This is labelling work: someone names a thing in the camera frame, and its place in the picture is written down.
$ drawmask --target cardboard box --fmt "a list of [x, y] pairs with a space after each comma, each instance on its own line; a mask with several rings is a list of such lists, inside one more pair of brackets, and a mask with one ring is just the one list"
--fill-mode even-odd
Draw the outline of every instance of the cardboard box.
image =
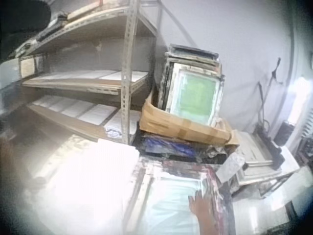
[[143, 131], [215, 145], [239, 145], [234, 131], [222, 119], [215, 128], [180, 118], [152, 105], [153, 92], [142, 107], [140, 129]]

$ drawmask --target clutter pile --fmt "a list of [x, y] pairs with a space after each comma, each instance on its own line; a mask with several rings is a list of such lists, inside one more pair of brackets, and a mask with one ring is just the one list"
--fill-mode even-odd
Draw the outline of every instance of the clutter pile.
[[219, 55], [171, 45], [165, 57], [157, 107], [152, 92], [142, 108], [139, 125], [146, 133], [140, 149], [159, 157], [222, 164], [238, 143], [219, 117], [224, 90]]

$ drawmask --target shelf upright post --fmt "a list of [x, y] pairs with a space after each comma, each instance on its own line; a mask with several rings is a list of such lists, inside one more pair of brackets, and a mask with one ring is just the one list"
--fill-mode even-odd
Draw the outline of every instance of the shelf upright post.
[[122, 64], [122, 89], [121, 89], [121, 110], [122, 110], [122, 142], [129, 144], [129, 122], [131, 107], [131, 82], [132, 82], [132, 54], [134, 39], [138, 23], [138, 10], [140, 0], [129, 0], [129, 9], [127, 14], [123, 64]]

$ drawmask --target metal shelving unit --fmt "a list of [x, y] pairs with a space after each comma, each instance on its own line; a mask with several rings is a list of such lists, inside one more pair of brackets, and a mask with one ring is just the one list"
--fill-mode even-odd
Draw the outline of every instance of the metal shelving unit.
[[140, 5], [143, 7], [158, 6], [158, 0], [129, 0], [129, 5], [105, 9], [100, 6], [85, 16], [66, 24], [62, 29], [32, 45], [24, 53], [25, 58], [38, 53], [47, 53], [69, 46], [73, 43], [88, 41], [101, 37], [122, 37], [124, 48], [121, 71], [120, 102], [122, 142], [130, 144], [130, 106], [132, 94], [132, 54], [136, 36], [155, 37], [157, 29], [148, 21]]

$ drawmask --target brown cardboard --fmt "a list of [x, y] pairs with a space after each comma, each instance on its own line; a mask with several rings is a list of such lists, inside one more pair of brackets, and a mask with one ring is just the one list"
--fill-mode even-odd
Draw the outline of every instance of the brown cardboard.
[[140, 129], [143, 131], [216, 145], [239, 145], [229, 124], [222, 120], [217, 127], [210, 127], [180, 118], [152, 105], [152, 92], [142, 107]]

